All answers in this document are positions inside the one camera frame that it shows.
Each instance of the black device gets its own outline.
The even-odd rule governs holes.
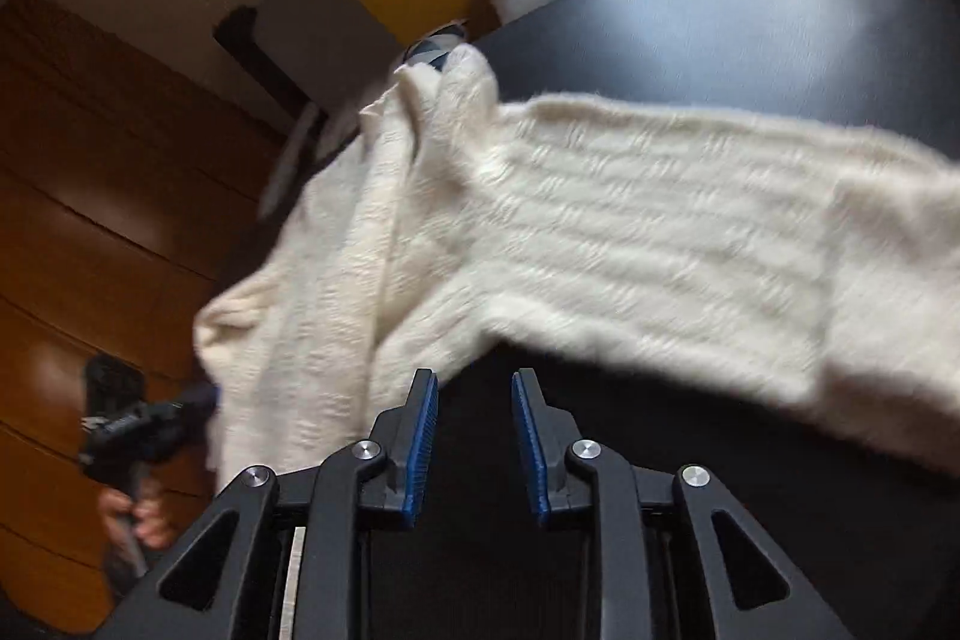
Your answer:
[[[83,475],[117,488],[134,501],[150,465],[162,464],[188,442],[203,437],[217,408],[217,386],[192,384],[176,399],[143,401],[143,373],[116,357],[94,356],[83,372],[85,442],[78,454]],[[147,572],[147,561],[133,535],[133,518],[124,523],[133,573]]]
[[[262,640],[280,632],[296,527],[305,527],[294,640],[368,637],[368,533],[416,523],[438,384],[420,369],[402,408],[323,464],[241,472],[94,634],[97,640]]]
[[[532,369],[512,409],[536,519],[584,532],[584,638],[853,640],[707,468],[632,466],[546,405]]]
[[[368,640],[368,535],[416,522],[437,405],[437,378],[420,369],[404,407],[319,467],[248,467],[95,640],[275,640],[296,527],[293,640]],[[536,519],[583,533],[584,640],[853,640],[709,470],[630,465],[546,405],[531,369],[512,378],[512,406]]]

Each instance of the silver bolt head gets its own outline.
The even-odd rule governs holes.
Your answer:
[[[257,466],[247,467],[247,469],[240,474],[240,479],[243,480],[245,485],[256,488],[264,485],[267,480],[270,480],[270,475],[272,474],[274,474],[274,472],[272,472],[270,467],[258,464]]]
[[[380,446],[371,439],[361,439],[353,445],[350,451],[353,453],[353,456],[359,458],[360,461],[369,461],[371,458],[376,458],[380,455]]]
[[[577,458],[597,458],[601,450],[600,443],[592,439],[578,439],[573,443],[573,455]]]
[[[687,485],[692,485],[694,488],[700,488],[710,482],[710,473],[707,472],[704,467],[697,464],[684,467],[683,472],[680,473],[680,477],[683,478],[683,482]]]

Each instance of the brown wooden wall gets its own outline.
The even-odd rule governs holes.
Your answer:
[[[104,350],[149,397],[176,394],[275,154],[240,110],[78,17],[0,9],[0,585],[58,629],[109,610],[99,489],[75,462],[83,364]],[[187,525],[212,488],[203,453],[157,475]]]

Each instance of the cable knit fabric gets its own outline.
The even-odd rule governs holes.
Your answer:
[[[448,381],[500,340],[960,474],[960,177],[939,154],[733,111],[499,104],[469,46],[401,67],[361,125],[197,317],[221,482],[318,463],[416,367]]]

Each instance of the sweater sleeve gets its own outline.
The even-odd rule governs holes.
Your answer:
[[[960,473],[960,176],[846,177],[829,221],[821,413]]]

